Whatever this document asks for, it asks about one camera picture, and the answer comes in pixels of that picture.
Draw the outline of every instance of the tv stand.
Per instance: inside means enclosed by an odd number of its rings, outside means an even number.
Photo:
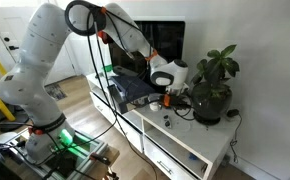
[[[108,89],[103,94],[95,74],[88,75],[87,80],[94,106],[113,123],[115,118],[109,108],[112,104],[105,101],[105,96],[109,97]],[[100,77],[100,80],[103,87],[107,87],[105,78]],[[221,119],[220,123],[206,128],[197,121],[181,119],[172,110],[153,112],[149,106],[117,114],[131,144],[170,179],[211,179],[239,124],[238,120]],[[164,125],[165,115],[171,120],[171,129]],[[117,123],[114,127],[122,133]]]

